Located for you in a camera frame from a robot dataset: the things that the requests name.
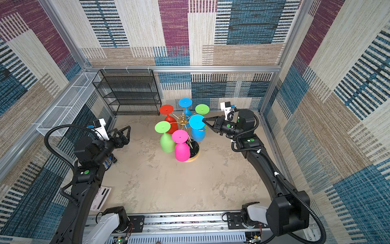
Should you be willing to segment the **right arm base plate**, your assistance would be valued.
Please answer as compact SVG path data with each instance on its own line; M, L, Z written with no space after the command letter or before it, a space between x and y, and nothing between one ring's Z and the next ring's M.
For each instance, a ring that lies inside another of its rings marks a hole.
M249 218L248 214L241 212L225 212L222 214L222 220L227 223L228 229L268 228L267 224L253 221Z

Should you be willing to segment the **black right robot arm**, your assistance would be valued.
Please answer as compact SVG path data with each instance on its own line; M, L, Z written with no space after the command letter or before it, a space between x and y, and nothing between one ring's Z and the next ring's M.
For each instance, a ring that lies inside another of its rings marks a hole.
M255 134L260 120L253 111L238 110L236 122L227 121L223 115L204 118L202 121L213 132L225 135L231 140L232 151L241 153L255 168L270 195L271 204L268 207L262 207L255 202L243 205L241 218L245 225L251 226L254 222L266 224L272 232L266 243L276 236L287 234L303 244L309 244L310 240L296 235L295 232L308 228L309 219L313 218L320 230L316 243L326 242L325 227L310 207L308 194L298 191L284 177L269 157L263 142Z

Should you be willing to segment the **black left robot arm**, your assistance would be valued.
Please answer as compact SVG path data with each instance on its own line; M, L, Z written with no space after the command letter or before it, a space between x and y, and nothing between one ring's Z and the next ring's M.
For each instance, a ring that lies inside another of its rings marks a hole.
M73 163L54 150L49 137L52 133L63 128L77 128L91 136L79 138L75 143L74 154L77 160ZM61 188L60 194L68 199L69 203L64 211L62 220L51 240L53 244L80 244L82 243L85 224L90 207L102 184L106 172L104 162L117 148L122 148L130 142L131 127L108 132L108 139L99 139L100 132L96 129L79 125L60 125L50 129L45 137L46 148L59 159L64 161L73 173L72 180Z

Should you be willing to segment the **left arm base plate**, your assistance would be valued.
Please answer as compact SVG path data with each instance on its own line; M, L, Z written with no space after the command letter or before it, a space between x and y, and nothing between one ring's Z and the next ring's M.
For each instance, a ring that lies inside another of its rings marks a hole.
M145 216L128 216L128 224L124 231L125 234L141 233L144 228Z

